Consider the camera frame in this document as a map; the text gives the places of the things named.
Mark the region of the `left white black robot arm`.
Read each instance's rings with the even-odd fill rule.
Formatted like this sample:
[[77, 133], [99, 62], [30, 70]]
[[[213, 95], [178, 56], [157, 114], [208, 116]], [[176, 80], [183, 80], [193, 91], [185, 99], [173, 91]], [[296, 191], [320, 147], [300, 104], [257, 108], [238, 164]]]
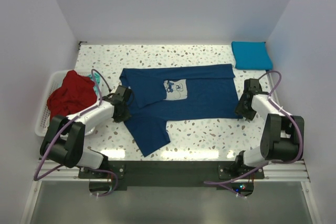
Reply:
[[68, 168], [90, 168], [97, 178], [105, 177], [109, 171], [108, 158], [85, 149], [85, 136], [106, 120], [113, 119], [116, 123], [127, 121], [131, 117], [128, 108], [130, 99], [134, 99], [133, 91], [118, 86], [115, 92], [100, 96], [96, 103], [80, 112], [53, 116], [40, 147], [38, 170], [49, 159]]

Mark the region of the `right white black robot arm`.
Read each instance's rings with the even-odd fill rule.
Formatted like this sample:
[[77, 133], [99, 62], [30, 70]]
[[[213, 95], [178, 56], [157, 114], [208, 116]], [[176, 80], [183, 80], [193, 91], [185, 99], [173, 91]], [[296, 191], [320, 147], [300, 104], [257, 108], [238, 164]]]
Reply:
[[253, 120], [258, 114], [264, 121], [259, 146], [241, 151], [230, 167], [239, 178], [246, 178], [253, 171], [270, 162], [290, 164], [303, 157], [304, 119], [280, 107], [268, 92], [262, 90], [258, 79], [244, 81], [244, 91], [235, 109], [237, 115]]

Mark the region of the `dark blue t shirt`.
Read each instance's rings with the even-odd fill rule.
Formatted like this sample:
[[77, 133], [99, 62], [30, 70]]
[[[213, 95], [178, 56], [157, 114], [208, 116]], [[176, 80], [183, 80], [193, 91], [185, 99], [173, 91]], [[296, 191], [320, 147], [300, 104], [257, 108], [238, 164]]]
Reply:
[[168, 121], [238, 119], [238, 95], [231, 64], [136, 69], [124, 68], [123, 86], [132, 90], [125, 126], [143, 156], [170, 143]]

